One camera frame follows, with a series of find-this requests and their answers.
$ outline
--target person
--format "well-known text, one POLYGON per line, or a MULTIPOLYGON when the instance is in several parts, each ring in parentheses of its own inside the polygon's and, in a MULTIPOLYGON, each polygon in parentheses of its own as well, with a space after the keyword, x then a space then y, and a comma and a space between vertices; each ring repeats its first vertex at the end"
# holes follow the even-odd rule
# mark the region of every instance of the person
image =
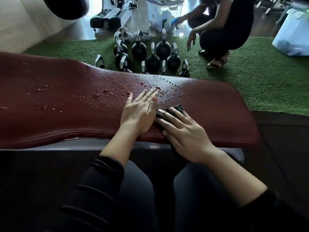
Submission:
POLYGON ((94 160, 46 232, 160 231, 149 178, 129 155, 137 137, 153 122, 164 128, 179 155, 189 163, 174 180, 175 231, 308 231, 297 214, 267 186, 225 152, 186 112, 162 111, 157 93, 130 93, 120 128, 94 160))
POLYGON ((230 50, 238 49, 248 39, 253 24, 253 0, 200 0, 191 12, 175 19, 175 24, 188 21, 192 28, 187 49, 195 45, 196 34, 200 35, 199 53, 207 53, 214 60, 207 69, 215 70, 226 64, 230 50), (208 8, 209 15, 204 14, 208 8))

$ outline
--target black pants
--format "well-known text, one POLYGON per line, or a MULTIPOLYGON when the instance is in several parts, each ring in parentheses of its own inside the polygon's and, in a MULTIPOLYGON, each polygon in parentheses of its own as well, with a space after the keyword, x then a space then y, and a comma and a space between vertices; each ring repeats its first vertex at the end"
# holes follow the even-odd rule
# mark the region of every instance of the black pants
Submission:
MULTIPOLYGON (((201 26, 213 19, 212 13, 201 15, 197 18, 189 19, 188 25, 191 28, 201 26)), ((229 26, 222 29, 207 30, 200 33, 200 46, 206 50, 216 60, 222 58, 228 50, 240 48, 248 39, 251 32, 251 26, 239 26, 235 21, 235 26, 229 26)))
MULTIPOLYGON (((250 231, 237 206, 202 165, 188 164, 174 180, 175 231, 250 231)), ((111 231, 160 231, 149 178, 129 161, 111 231)))

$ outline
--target green turf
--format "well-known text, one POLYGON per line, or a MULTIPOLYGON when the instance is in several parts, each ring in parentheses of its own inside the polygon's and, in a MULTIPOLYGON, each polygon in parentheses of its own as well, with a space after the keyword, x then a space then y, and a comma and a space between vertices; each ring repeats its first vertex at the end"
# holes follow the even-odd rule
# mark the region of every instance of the green turf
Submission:
MULTIPOLYGON (((153 38, 153 41, 157 43, 159 39, 153 38)), ((206 59, 197 54, 198 44, 187 52, 186 39, 173 37, 168 41, 177 43, 182 60, 189 59, 192 78, 230 82, 250 110, 309 115, 309 58, 281 54, 272 46, 272 38, 250 37, 244 46, 232 51, 229 62, 215 72, 206 69, 206 59)), ((148 55, 150 44, 146 43, 148 55)), ((89 64, 101 54, 106 68, 116 70, 114 45, 114 39, 43 42, 25 53, 71 58, 89 64)), ((140 73, 140 64, 133 62, 132 65, 133 72, 140 73)))

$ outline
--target red leather bench pad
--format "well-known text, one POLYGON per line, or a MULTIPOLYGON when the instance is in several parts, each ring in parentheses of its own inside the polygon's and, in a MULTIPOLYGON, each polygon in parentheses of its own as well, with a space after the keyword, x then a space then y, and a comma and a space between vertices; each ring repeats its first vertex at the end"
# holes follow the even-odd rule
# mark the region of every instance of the red leather bench pad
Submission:
MULTIPOLYGON (((159 108, 182 104, 220 147, 250 147, 259 132, 230 84, 103 70, 86 63, 0 53, 0 148, 29 148, 74 137, 111 139, 127 92, 161 89, 159 108)), ((165 143, 155 125, 139 141, 165 143)))

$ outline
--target white storage box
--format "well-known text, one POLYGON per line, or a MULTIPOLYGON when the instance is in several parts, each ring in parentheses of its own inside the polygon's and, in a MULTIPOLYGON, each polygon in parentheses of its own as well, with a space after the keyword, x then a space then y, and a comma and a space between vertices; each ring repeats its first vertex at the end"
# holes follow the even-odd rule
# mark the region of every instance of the white storage box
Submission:
POLYGON ((309 13, 288 10, 288 16, 272 42, 289 56, 309 56, 309 13))
POLYGON ((157 31, 164 28, 166 32, 172 30, 171 22, 181 16, 183 0, 145 0, 148 5, 149 22, 152 28, 157 31))

